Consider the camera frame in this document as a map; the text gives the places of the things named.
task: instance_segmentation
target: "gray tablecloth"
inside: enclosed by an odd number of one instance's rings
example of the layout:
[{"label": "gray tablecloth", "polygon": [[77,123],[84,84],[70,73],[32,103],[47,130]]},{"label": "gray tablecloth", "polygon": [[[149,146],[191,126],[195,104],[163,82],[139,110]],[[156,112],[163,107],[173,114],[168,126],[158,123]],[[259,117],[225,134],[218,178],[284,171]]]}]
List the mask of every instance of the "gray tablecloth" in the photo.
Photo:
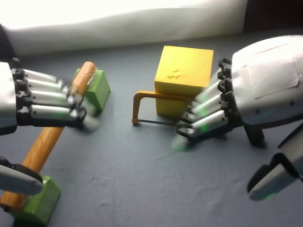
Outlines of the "gray tablecloth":
[{"label": "gray tablecloth", "polygon": [[[24,68],[72,79],[85,61],[104,69],[111,92],[90,136],[65,129],[42,174],[57,182],[62,194],[49,227],[284,227],[302,226],[302,188],[294,183],[268,201],[248,199],[246,185],[279,142],[299,122],[264,130],[267,148],[252,147],[243,128],[227,140],[210,139],[191,152],[170,149],[169,126],[133,127],[132,101],[138,90],[154,90],[154,76],[164,45],[214,50],[220,58],[253,42],[301,30],[224,36],[31,56]],[[143,100],[139,116],[156,120],[155,101]],[[1,155],[22,162],[41,129],[19,127],[0,137]],[[0,212],[1,226],[13,218]]]}]

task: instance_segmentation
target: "white curtain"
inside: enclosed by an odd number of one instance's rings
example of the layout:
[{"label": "white curtain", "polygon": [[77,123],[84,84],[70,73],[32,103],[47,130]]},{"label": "white curtain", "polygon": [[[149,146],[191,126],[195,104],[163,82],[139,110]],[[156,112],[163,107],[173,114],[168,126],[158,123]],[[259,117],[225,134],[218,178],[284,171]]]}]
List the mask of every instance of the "white curtain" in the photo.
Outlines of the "white curtain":
[{"label": "white curtain", "polygon": [[240,33],[247,0],[15,0],[0,23],[18,55]]}]

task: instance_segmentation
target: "wooden rod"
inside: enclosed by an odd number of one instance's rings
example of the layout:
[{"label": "wooden rod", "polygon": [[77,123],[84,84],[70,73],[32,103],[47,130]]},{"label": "wooden rod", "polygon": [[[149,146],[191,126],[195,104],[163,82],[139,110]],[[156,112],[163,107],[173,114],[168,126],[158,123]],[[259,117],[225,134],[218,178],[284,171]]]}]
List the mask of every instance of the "wooden rod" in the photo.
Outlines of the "wooden rod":
[{"label": "wooden rod", "polygon": [[161,99],[170,99],[170,100],[178,100],[178,101],[190,101],[193,99],[191,96],[182,96],[182,95],[169,95],[157,93],[154,91],[138,91],[134,95],[134,103],[133,103],[133,125],[137,125],[139,123],[138,114],[140,108],[140,102],[143,98],[161,98]]},{"label": "wooden rod", "polygon": [[[92,62],[85,62],[71,84],[71,93],[83,95],[90,78],[95,73],[96,66]],[[39,173],[59,139],[64,128],[44,127],[34,142],[31,150],[22,162]],[[5,209],[20,210],[27,199],[26,195],[4,192],[0,198],[0,205]]]}]

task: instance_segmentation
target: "robotic hand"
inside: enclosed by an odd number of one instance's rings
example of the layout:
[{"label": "robotic hand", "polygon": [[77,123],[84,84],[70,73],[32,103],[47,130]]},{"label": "robotic hand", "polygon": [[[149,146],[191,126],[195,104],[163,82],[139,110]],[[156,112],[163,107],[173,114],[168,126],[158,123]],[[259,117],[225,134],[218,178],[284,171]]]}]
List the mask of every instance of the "robotic hand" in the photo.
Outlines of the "robotic hand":
[{"label": "robotic hand", "polygon": [[[188,144],[244,126],[253,145],[262,129],[303,118],[303,36],[290,35],[254,43],[219,61],[217,79],[195,97],[175,131]],[[283,141],[281,153],[250,180],[251,199],[277,193],[303,179],[303,125]]]},{"label": "robotic hand", "polygon": [[[54,76],[20,69],[17,59],[10,67],[0,62],[0,135],[15,132],[17,126],[75,127],[93,131],[96,110],[80,94]],[[43,188],[39,174],[0,157],[0,189],[33,195]]]}]

